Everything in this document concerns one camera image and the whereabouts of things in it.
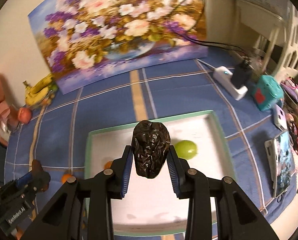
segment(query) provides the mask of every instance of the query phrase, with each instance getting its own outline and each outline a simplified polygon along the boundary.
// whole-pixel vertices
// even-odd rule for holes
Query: green fruit
[[[197,145],[188,140],[183,140],[175,145],[175,149],[179,158],[190,160],[192,159],[197,153]]]

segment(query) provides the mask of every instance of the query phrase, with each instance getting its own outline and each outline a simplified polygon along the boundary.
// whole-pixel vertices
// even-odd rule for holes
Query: phone screen
[[[277,138],[277,188],[276,197],[283,193],[290,185],[291,178],[291,149],[289,144],[289,134],[285,131]]]

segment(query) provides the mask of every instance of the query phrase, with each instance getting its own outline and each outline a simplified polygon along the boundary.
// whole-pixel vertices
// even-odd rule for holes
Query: dark brown wrinkled fruit
[[[137,174],[155,178],[166,161],[169,145],[170,135],[162,123],[139,122],[133,130],[131,142]]]

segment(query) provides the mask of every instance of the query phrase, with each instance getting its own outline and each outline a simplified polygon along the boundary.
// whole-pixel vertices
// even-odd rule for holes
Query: white power strip
[[[231,76],[232,72],[224,66],[216,68],[213,74],[213,78],[217,80],[230,93],[230,95],[233,96],[234,99],[240,100],[245,96],[248,88],[246,88],[246,86],[243,86],[240,89],[236,89],[231,83]]]

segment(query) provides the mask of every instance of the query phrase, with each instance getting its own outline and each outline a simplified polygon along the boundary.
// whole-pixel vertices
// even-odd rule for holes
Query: yellow stripe
[[[148,120],[146,106],[144,104],[143,93],[138,70],[130,71],[130,83],[131,83],[131,94],[133,101],[133,109],[135,118],[138,122],[142,120]]]
[[[33,131],[33,138],[32,138],[32,143],[31,143],[31,147],[30,147],[30,152],[29,152],[29,171],[32,170],[32,161],[33,161],[33,150],[34,150],[34,146],[36,145],[36,139],[38,136],[38,128],[39,128],[39,124],[42,118],[42,114],[45,111],[46,106],[43,106],[41,108],[38,120],[36,121],[36,126],[34,127],[34,131]],[[36,218],[36,209],[34,209],[32,211],[32,217],[31,217],[31,221],[33,221]]]
[[[175,235],[161,236],[161,240],[175,240]]]

